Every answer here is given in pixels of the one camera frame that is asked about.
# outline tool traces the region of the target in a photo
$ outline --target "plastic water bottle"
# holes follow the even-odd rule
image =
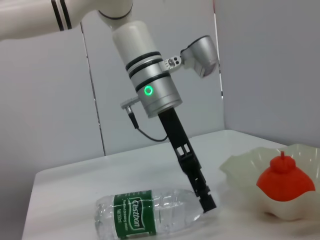
[[[95,228],[100,240],[146,237],[185,229],[202,215],[203,209],[192,191],[138,191],[99,199]]]

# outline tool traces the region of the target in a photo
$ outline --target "white panel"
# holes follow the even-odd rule
[[[216,0],[226,127],[320,146],[320,1]]]
[[[81,29],[0,42],[0,239],[21,239],[37,172],[100,156]]]
[[[164,58],[180,54],[203,35],[216,39],[212,0],[135,0],[132,16],[146,22]],[[120,108],[120,103],[136,92],[113,45],[111,31],[96,12],[84,19],[83,29],[106,153],[156,144],[135,130]],[[187,135],[224,129],[218,71],[203,80],[192,70],[183,69],[172,77],[184,102],[176,110]],[[166,135],[159,119],[148,119],[140,103],[133,110],[142,130],[158,139]]]

